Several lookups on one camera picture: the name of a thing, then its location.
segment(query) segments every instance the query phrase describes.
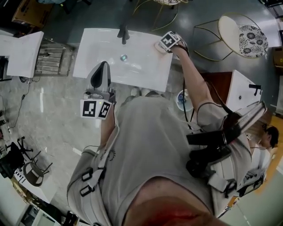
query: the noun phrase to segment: sink drain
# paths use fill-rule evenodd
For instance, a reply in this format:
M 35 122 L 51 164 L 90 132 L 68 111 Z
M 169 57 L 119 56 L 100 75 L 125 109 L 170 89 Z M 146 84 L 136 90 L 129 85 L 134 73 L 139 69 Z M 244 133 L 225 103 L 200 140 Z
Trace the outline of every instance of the sink drain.
M 128 56 L 126 54 L 123 54 L 120 56 L 121 61 L 126 61 L 128 59 Z

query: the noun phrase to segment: gray t-shirt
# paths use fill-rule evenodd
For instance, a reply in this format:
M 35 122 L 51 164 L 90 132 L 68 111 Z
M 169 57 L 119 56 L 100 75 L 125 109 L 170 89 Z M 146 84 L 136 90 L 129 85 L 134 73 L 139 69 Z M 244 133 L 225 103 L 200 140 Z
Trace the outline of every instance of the gray t-shirt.
M 190 130 L 187 123 L 180 121 L 169 110 L 168 105 L 168 100 L 162 97 L 138 97 L 119 110 L 120 132 L 108 156 L 105 178 L 99 184 L 108 217 L 115 226 L 122 225 L 139 189 L 153 177 L 165 177 L 183 186 L 213 213 L 210 186 L 203 179 L 192 177 L 186 170 L 190 151 L 204 148 L 189 145 L 186 135 L 199 131 Z M 198 109 L 197 122 L 206 131 L 216 130 L 222 126 L 225 115 L 227 113 L 222 107 L 203 103 Z M 238 183 L 244 178 L 251 162 L 247 147 L 245 136 L 231 145 Z M 95 157 L 90 151 L 83 152 L 68 186 L 70 207 L 82 219 L 84 214 L 80 209 L 79 190 L 73 187 L 88 167 L 97 169 L 104 153 L 102 149 Z

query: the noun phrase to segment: floor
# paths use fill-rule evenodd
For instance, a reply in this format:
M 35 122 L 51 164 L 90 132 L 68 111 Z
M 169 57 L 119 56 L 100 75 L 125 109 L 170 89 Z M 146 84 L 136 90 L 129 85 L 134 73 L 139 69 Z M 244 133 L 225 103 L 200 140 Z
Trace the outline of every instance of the floor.
M 118 28 L 132 12 L 135 1 L 131 3 L 128 0 L 94 0 L 91 6 L 78 2 L 70 15 L 66 15 L 62 8 L 56 5 L 43 31 L 47 37 L 55 41 L 76 46 L 86 27 Z M 154 2 L 144 4 L 129 21 L 129 30 L 150 33 L 158 7 Z M 160 26 L 170 19 L 168 15 L 174 10 L 176 9 L 165 11 L 160 19 Z M 188 4 L 180 4 L 176 20 L 154 34 L 162 35 L 168 30 L 175 30 L 193 49 L 202 43 L 212 41 L 210 34 L 203 31 L 196 30 L 193 33 L 193 26 L 218 19 L 229 11 L 237 11 L 253 18 L 266 34 L 270 47 L 281 45 L 274 18 L 258 0 L 194 0 Z M 217 25 L 212 24 L 208 27 L 216 29 Z M 208 49 L 207 54 L 221 57 L 226 52 L 228 50 L 224 46 L 216 46 L 215 49 Z M 262 99 L 271 110 L 275 110 L 271 105 L 277 103 L 279 77 L 275 75 L 272 66 L 271 50 L 266 56 L 256 60 L 248 60 L 236 54 L 230 55 L 222 62 L 210 62 L 193 53 L 191 57 L 197 68 L 202 71 L 223 72 L 236 69 L 243 73 L 254 83 L 262 85 Z M 165 96 L 171 100 L 172 109 L 183 117 L 182 112 L 176 109 L 174 104 L 174 97 L 181 90 L 181 83 L 181 69 L 178 65 L 172 65 Z M 118 84 L 113 86 L 118 95 L 118 107 L 130 94 L 131 87 Z M 63 212 L 69 209 L 66 186 L 79 159 L 79 155 L 73 152 L 73 147 L 83 150 L 87 145 L 99 145 L 100 140 L 95 122 L 79 116 L 79 103 L 85 88 L 85 79 L 73 78 L 72 71 L 68 77 L 42 77 L 38 83 L 33 82 L 30 85 L 12 134 L 4 130 L 8 143 L 24 135 L 29 147 L 42 151 L 43 164 L 54 163 L 51 173 L 58 185 L 58 191 L 51 203 Z M 11 126 L 18 116 L 21 97 L 27 92 L 28 84 L 21 83 L 18 78 L 0 83 L 0 95 L 4 98 L 6 116 Z

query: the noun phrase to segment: person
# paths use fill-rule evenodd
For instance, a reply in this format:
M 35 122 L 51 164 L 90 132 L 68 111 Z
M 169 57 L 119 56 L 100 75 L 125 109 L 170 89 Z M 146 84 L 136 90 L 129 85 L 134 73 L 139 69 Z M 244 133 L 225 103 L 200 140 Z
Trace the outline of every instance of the person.
M 85 150 L 67 187 L 71 209 L 85 222 L 93 224 L 90 195 L 80 196 L 81 179 L 86 170 L 97 169 L 110 150 L 106 171 L 99 181 L 103 205 L 113 226 L 222 226 L 216 218 L 221 210 L 214 208 L 211 186 L 194 178 L 186 169 L 189 153 L 202 147 L 190 145 L 187 134 L 222 127 L 226 111 L 215 104 L 208 86 L 187 52 L 173 47 L 182 64 L 184 81 L 197 113 L 198 128 L 190 129 L 168 108 L 169 101 L 156 93 L 127 98 L 120 107 L 115 126 L 111 108 L 101 124 L 99 154 Z M 245 135 L 229 146 L 234 177 L 240 183 L 251 164 L 251 153 Z M 85 209 L 86 200 L 89 207 Z M 223 194 L 217 202 L 229 202 Z
M 264 128 L 264 134 L 259 143 L 249 140 L 252 154 L 252 164 L 250 170 L 266 169 L 269 166 L 273 153 L 273 148 L 278 144 L 279 131 L 276 127 L 271 126 Z

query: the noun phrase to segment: sink basin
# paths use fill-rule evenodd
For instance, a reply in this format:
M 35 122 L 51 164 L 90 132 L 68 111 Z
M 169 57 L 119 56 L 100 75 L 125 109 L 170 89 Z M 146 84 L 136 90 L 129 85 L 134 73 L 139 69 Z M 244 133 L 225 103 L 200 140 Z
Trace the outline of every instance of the sink basin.
M 154 48 L 160 36 L 129 31 L 122 45 L 118 29 L 86 28 L 76 57 L 74 77 L 87 78 L 100 62 L 110 65 L 111 81 L 165 92 L 172 54 Z
M 249 88 L 249 84 L 254 83 L 247 77 L 242 75 L 240 72 L 233 70 L 230 89 L 226 105 L 232 111 L 245 108 L 250 104 L 260 101 L 261 94 L 260 90 L 257 91 L 256 96 L 254 95 L 256 89 Z

